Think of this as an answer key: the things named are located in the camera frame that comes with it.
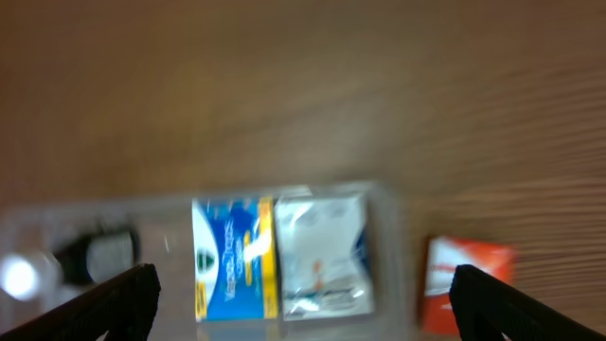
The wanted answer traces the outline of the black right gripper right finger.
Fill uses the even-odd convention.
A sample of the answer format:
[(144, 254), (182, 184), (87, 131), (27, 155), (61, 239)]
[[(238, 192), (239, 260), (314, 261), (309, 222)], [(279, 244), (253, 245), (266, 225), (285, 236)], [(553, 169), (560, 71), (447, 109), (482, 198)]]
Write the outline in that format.
[(465, 264), (449, 293), (462, 341), (605, 341), (605, 336)]

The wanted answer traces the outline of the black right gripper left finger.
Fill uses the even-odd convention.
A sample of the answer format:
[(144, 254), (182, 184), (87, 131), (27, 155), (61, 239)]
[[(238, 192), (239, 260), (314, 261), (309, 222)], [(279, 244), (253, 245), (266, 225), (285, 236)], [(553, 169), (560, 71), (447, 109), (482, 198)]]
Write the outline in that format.
[(146, 341), (161, 285), (152, 264), (139, 264), (1, 335), (1, 341)]

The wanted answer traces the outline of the black tube white cap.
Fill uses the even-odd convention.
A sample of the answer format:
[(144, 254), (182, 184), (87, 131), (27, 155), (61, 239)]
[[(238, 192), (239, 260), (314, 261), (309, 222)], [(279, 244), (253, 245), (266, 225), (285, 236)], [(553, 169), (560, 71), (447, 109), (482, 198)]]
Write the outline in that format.
[(101, 283), (131, 269), (140, 259), (138, 232), (131, 226), (85, 233), (53, 256), (69, 285)]

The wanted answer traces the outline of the red medicine box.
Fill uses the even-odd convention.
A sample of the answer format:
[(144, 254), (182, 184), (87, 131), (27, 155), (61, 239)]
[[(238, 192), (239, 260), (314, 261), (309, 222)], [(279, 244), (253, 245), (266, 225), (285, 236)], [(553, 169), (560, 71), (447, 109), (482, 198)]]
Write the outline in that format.
[(425, 332), (458, 335), (449, 293), (455, 268), (473, 265), (510, 284), (515, 255), (510, 246), (453, 237), (434, 237), (427, 242), (425, 279), (420, 302), (420, 322)]

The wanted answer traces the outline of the orange tube white cap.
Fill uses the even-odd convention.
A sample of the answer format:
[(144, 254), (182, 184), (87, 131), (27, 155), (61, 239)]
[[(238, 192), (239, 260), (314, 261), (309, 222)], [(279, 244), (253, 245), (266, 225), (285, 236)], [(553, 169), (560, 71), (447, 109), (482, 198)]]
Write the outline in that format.
[(44, 296), (61, 279), (60, 265), (47, 253), (10, 253), (1, 259), (1, 289), (16, 300), (30, 301)]

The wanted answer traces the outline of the blue Vicks VapoDrops box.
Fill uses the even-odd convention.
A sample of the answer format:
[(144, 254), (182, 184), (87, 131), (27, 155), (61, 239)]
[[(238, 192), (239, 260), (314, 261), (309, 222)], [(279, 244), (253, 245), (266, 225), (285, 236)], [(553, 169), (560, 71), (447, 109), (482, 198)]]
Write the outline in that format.
[(191, 219), (196, 320), (276, 318), (274, 200), (195, 199)]

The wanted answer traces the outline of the white bandage box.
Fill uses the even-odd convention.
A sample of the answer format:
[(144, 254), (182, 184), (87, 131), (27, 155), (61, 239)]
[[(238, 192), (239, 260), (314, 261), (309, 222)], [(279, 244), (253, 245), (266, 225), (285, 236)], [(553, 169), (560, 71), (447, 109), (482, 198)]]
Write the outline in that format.
[(286, 321), (374, 312), (363, 194), (280, 199), (275, 218)]

